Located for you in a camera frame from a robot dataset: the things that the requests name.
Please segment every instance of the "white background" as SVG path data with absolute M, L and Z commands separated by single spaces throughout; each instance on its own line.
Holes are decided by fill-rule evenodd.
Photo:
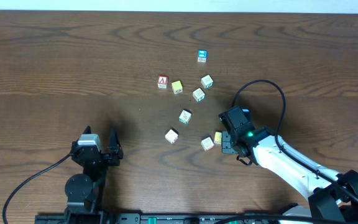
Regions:
M 358 14 L 358 0 L 0 0 L 0 9 Z

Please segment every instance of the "blue block face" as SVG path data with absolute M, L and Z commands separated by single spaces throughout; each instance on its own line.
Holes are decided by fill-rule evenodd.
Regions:
M 206 50 L 198 50 L 198 57 L 199 58 L 207 58 L 208 56 L 208 51 Z

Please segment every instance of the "toy cube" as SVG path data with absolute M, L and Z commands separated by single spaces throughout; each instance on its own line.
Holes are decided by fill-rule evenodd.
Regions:
M 204 88 L 208 89 L 209 87 L 214 85 L 214 80 L 212 80 L 210 75 L 207 75 L 201 79 L 201 84 Z
M 170 142 L 171 144 L 173 144 L 178 139 L 178 134 L 171 129 L 165 135 L 165 139 L 168 140 L 168 142 Z
M 168 77 L 159 75 L 157 85 L 159 88 L 167 88 L 168 86 Z
M 174 94 L 178 94 L 183 92 L 183 86 L 180 81 L 176 81 L 172 83 L 172 90 Z
M 214 143 L 215 144 L 222 144 L 222 133 L 215 132 Z
M 201 90 L 201 88 L 196 89 L 193 92 L 193 97 L 197 102 L 200 102 L 205 97 L 205 93 Z
M 179 121 L 180 122 L 183 122 L 185 124 L 188 124 L 189 123 L 189 120 L 191 118 L 191 113 L 183 110 L 179 116 Z
M 201 145 L 203 146 L 204 151 L 207 151 L 208 149 L 211 149 L 212 147 L 214 147 L 214 143 L 212 142 L 211 137 L 208 137 L 208 138 L 202 140 Z
M 197 62 L 206 62 L 207 57 L 208 57 L 208 51 L 206 51 L 206 50 L 198 50 Z

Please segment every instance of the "wooden table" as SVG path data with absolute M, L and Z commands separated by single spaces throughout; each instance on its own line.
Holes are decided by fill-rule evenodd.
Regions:
M 198 63 L 197 50 L 209 58 Z M 157 88 L 157 75 L 184 93 Z M 192 91 L 210 74 L 197 103 Z M 70 151 L 87 125 L 106 145 L 113 125 L 124 150 L 108 173 L 104 206 L 157 212 L 275 210 L 306 200 L 281 178 L 245 167 L 200 141 L 223 130 L 218 114 L 255 79 L 283 88 L 281 135 L 332 169 L 358 171 L 358 16 L 0 11 L 0 223 L 9 194 Z M 282 102 L 267 84 L 239 104 L 258 126 L 277 125 Z M 182 109 L 193 112 L 180 123 Z M 179 139 L 171 145 L 166 131 Z M 66 207 L 68 160 L 13 198 L 9 223 Z

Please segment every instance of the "yellow block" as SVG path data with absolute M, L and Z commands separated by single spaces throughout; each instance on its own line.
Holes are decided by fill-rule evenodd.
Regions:
M 215 132 L 214 142 L 215 144 L 222 144 L 222 133 Z
M 181 93 L 183 91 L 183 87 L 180 81 L 176 81 L 172 83 L 172 90 L 174 94 Z

